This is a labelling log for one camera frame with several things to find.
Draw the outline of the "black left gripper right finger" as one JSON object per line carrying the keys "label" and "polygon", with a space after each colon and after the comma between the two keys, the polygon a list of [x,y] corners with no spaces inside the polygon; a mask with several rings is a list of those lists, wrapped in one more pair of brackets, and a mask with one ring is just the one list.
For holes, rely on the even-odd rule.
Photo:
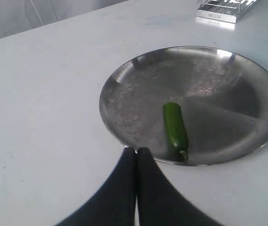
{"label": "black left gripper right finger", "polygon": [[165,177],[150,150],[139,148],[137,201],[141,226],[220,226],[185,197]]}

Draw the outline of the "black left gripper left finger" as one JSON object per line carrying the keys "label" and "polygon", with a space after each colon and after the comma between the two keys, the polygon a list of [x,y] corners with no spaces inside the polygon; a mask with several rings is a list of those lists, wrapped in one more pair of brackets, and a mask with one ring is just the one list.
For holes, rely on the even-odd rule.
{"label": "black left gripper left finger", "polygon": [[104,184],[59,226],[133,226],[136,205],[136,153],[125,148]]}

